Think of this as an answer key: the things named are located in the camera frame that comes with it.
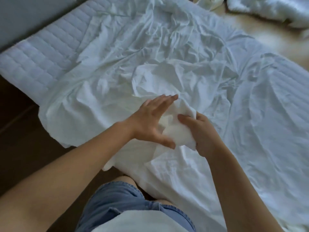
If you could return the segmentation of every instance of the hand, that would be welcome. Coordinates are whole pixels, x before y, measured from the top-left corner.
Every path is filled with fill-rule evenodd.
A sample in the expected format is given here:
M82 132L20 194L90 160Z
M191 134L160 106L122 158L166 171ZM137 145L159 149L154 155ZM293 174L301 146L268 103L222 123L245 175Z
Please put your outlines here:
M203 114L197 112L196 119L179 114L178 120L191 130L197 152L206 159L217 150L226 147L214 126Z
M178 95L161 95L153 100L146 100L137 112L125 120L132 129L132 139L155 142L175 149L174 141L158 131L158 124L164 112L177 99Z

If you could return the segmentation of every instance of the right hand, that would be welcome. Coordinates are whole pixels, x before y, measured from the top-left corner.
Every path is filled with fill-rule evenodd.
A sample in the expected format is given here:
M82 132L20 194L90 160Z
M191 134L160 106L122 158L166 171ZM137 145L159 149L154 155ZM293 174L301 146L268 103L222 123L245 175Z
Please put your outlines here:
M206 159L214 155L218 150L226 147L214 126L203 114L197 112L196 119L179 114L178 120L191 130L192 136L196 141L197 152Z

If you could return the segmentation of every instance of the wrinkled white sheet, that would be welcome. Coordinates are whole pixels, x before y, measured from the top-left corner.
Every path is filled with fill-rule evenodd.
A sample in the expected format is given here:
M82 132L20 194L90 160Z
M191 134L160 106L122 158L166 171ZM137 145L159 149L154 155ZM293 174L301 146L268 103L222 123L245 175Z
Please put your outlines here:
M227 7L281 22L289 19L291 27L309 28L309 0L227 0Z
M80 64L40 107L43 126L60 143L78 146L147 97L177 93L209 117L274 216L309 225L309 73L214 14L186 6L128 0L98 13ZM206 160L186 146L154 156L156 148L133 140L115 166L177 205L198 231L226 231Z

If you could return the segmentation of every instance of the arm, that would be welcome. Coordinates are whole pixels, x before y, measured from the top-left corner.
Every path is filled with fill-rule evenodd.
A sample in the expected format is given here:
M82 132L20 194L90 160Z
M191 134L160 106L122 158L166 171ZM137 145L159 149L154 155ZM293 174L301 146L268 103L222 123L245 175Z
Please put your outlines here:
M190 128L197 151L209 163L227 230L283 232L207 117L197 113L196 120L178 119Z
M175 148L157 126L177 98L160 96L145 101L125 121L115 123L6 192L0 198L0 231L46 231L107 161L133 138Z

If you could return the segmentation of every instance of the finger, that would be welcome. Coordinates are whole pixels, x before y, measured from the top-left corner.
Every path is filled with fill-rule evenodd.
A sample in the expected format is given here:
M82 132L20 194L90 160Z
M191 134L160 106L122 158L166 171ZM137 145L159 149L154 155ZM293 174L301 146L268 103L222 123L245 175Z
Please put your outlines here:
M174 96L169 96L167 99L163 100L161 104L155 109L155 114L161 117L164 112L172 105L172 103L178 99L178 94Z
M160 95L160 96L154 98L152 101L150 101L149 105L150 105L150 106L156 106L156 104L157 104L159 101L161 101L162 99L164 99L165 97L166 97L165 94L162 94L162 95Z
M182 114L178 114L178 120L180 123L186 125L190 129L193 128L193 126L196 124L196 119Z
M149 102L151 101L151 99L147 99L142 105L141 107L145 107L149 104Z
M203 114L196 112L196 119L200 120L200 121L207 121L208 118L206 116L204 116Z
M162 146L165 146L165 147L168 147L168 148L171 148L171 149L175 149L176 148L175 142L170 137L165 136L163 134L157 133L154 136L153 142L159 143Z

